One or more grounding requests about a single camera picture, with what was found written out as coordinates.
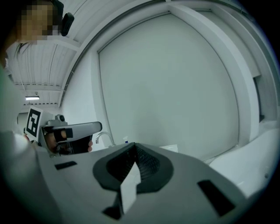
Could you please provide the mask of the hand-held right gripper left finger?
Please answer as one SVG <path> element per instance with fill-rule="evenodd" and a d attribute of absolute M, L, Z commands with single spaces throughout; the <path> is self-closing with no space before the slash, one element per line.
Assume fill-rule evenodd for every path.
<path fill-rule="evenodd" d="M 113 217 L 113 213 L 124 215 L 136 201 L 137 165 L 132 163 L 121 182 L 119 192 L 106 190 L 100 186 L 94 177 L 93 167 L 102 157 L 120 149 L 120 146 L 108 147 L 90 153 L 67 156 L 50 155 L 43 147 L 38 151 L 47 156 L 54 165 L 74 161 L 76 165 L 58 170 L 58 175 L 75 192 L 80 199 L 87 203 L 87 208 L 92 208 L 105 218 L 104 223 L 119 224 L 120 220 Z"/>

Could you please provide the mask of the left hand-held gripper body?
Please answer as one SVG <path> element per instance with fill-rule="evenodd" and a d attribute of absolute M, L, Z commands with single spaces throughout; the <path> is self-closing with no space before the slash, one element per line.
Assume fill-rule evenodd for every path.
<path fill-rule="evenodd" d="M 45 112 L 41 109 L 31 107 L 28 113 L 28 119 L 25 131 L 27 131 L 30 136 L 35 138 L 36 143 L 47 150 L 51 157 L 64 156 L 71 154 L 79 154 L 88 152 L 88 143 L 92 141 L 92 135 L 84 137 L 79 140 L 67 140 L 63 139 L 60 135 L 61 130 L 65 130 L 67 134 L 68 122 L 61 114 L 53 115 L 49 112 Z M 48 149 L 46 144 L 45 135 L 48 133 L 54 133 L 58 147 L 62 144 L 67 144 L 69 152 L 68 153 L 53 153 Z"/>

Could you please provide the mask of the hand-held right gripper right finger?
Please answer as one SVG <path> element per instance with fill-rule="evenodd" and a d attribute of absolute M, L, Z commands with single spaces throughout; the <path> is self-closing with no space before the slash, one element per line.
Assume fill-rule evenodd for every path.
<path fill-rule="evenodd" d="M 127 224 L 218 224 L 228 223 L 232 215 L 246 201 L 242 191 L 230 180 L 201 160 L 143 145 L 168 158 L 174 168 L 170 181 L 159 191 L 138 194 L 126 213 Z M 234 206 L 219 216 L 212 203 L 201 190 L 199 182 L 210 181 Z"/>

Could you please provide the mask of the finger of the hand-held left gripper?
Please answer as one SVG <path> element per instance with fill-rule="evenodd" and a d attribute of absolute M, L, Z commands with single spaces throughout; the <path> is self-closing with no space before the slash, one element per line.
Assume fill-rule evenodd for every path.
<path fill-rule="evenodd" d="M 88 122 L 67 126 L 67 140 L 79 140 L 102 131 L 101 122 Z"/>

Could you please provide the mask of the person's left hand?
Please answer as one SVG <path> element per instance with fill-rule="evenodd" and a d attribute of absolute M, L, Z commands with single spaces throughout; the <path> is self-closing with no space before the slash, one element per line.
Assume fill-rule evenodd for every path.
<path fill-rule="evenodd" d="M 66 139 L 67 138 L 67 133 L 65 130 L 61 130 L 60 132 L 60 135 L 63 139 Z M 56 141 L 56 137 L 54 135 L 54 133 L 48 133 L 45 135 L 45 140 L 46 140 L 46 144 L 48 146 L 48 149 L 53 152 L 53 153 L 68 153 L 69 152 L 69 147 L 67 144 L 62 144 L 60 147 L 60 151 L 58 151 L 57 148 L 59 148 L 57 145 L 57 141 Z M 88 148 L 87 148 L 87 151 L 88 152 L 91 152 L 92 151 L 92 146 L 93 146 L 93 142 L 90 140 L 89 143 L 88 143 Z"/>

